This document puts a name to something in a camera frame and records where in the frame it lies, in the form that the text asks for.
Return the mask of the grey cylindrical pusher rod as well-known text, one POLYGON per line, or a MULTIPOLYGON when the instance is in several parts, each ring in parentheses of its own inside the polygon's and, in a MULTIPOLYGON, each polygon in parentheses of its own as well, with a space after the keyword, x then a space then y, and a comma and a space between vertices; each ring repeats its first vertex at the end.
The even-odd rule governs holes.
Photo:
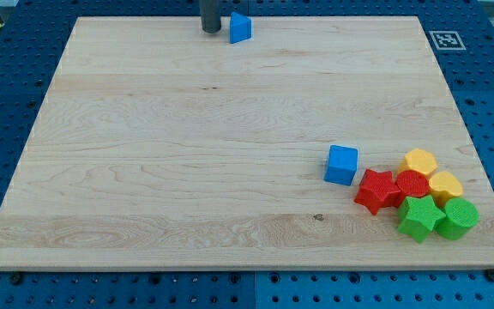
POLYGON ((221 30, 220 1, 199 0, 202 30, 205 33, 218 33, 221 30))

